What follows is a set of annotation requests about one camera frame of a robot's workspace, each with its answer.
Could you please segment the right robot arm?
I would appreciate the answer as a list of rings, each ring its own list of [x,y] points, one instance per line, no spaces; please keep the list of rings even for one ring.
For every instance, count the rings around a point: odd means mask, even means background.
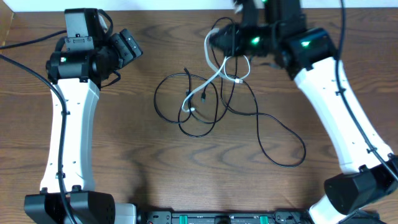
[[[397,190],[397,156],[363,111],[328,32],[309,28],[299,1],[264,1],[264,22],[254,1],[238,1],[243,18],[212,29],[206,47],[225,57],[273,55],[276,65],[308,98],[338,156],[341,173],[324,183],[308,210],[310,223],[379,223],[365,208]]]

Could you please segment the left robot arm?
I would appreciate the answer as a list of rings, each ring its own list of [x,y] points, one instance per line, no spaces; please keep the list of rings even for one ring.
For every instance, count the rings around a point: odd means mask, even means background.
[[[142,50],[127,29],[114,32],[101,9],[67,9],[65,22],[67,34],[46,63],[53,105],[49,157],[39,193],[25,197],[24,211],[36,223],[135,223],[133,204],[96,191],[91,150],[100,90]]]

